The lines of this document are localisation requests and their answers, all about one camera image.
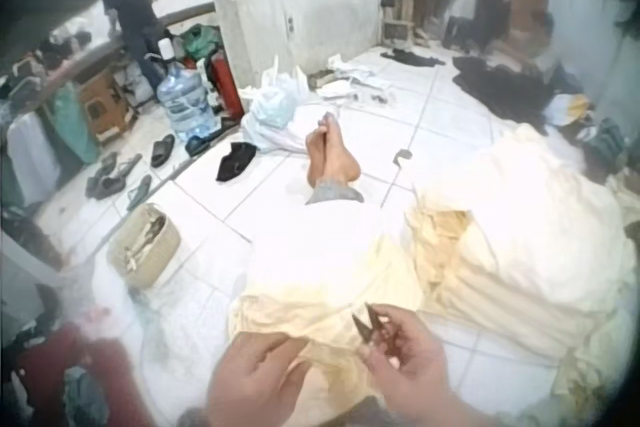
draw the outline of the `gray pants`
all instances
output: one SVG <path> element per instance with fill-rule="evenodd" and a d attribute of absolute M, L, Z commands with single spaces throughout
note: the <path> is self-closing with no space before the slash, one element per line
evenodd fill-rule
<path fill-rule="evenodd" d="M 307 202 L 307 205 L 328 202 L 330 200 L 355 200 L 363 203 L 362 194 L 356 189 L 331 179 L 321 179 Z"/>

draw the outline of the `hand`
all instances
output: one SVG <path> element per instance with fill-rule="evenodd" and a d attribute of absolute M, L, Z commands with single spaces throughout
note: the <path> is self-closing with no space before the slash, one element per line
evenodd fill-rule
<path fill-rule="evenodd" d="M 280 427 L 296 406 L 311 368 L 289 369 L 308 341 L 286 334 L 241 332 L 224 354 L 209 386 L 212 427 Z"/>
<path fill-rule="evenodd" d="M 485 425 L 488 418 L 451 392 L 447 359 L 441 342 L 411 311 L 391 305 L 372 306 L 386 317 L 385 332 L 376 333 L 358 355 L 371 372 L 387 407 L 421 425 Z M 382 338 L 394 338 L 399 368 L 385 356 Z"/>

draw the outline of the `woven basket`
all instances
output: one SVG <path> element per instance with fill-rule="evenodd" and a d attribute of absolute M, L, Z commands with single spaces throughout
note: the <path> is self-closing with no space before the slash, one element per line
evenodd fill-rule
<path fill-rule="evenodd" d="M 128 285 L 141 289 L 151 287 L 178 250 L 180 234 L 171 219 L 166 216 L 164 227 L 137 263 L 136 270 L 127 271 L 125 249 L 131 249 L 145 225 L 161 214 L 166 216 L 154 205 L 142 204 L 129 215 L 109 243 L 107 260 Z"/>

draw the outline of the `foot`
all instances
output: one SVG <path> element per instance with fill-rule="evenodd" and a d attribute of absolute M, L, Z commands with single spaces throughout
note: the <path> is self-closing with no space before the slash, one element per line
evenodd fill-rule
<path fill-rule="evenodd" d="M 344 183 L 357 180 L 360 177 L 360 165 L 344 145 L 338 119 L 327 112 L 321 123 L 327 129 L 326 161 L 323 177 Z"/>
<path fill-rule="evenodd" d="M 311 187 L 316 186 L 316 182 L 324 173 L 326 133 L 327 128 L 319 125 L 317 129 L 307 135 L 307 152 L 309 152 L 309 158 L 311 159 L 309 171 L 307 172 L 307 182 Z"/>

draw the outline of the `person standing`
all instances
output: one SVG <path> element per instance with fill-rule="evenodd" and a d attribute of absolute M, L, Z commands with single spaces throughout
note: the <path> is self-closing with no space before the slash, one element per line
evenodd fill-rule
<path fill-rule="evenodd" d="M 509 32 L 511 0 L 477 0 L 474 17 L 476 43 L 481 53 L 486 52 L 495 39 Z"/>
<path fill-rule="evenodd" d="M 109 17 L 109 37 L 116 34 L 116 22 L 120 22 L 122 40 L 131 56 L 138 62 L 142 75 L 149 81 L 155 95 L 163 75 L 145 58 L 155 52 L 158 41 L 163 38 L 164 26 L 156 17 L 152 0 L 102 0 Z"/>

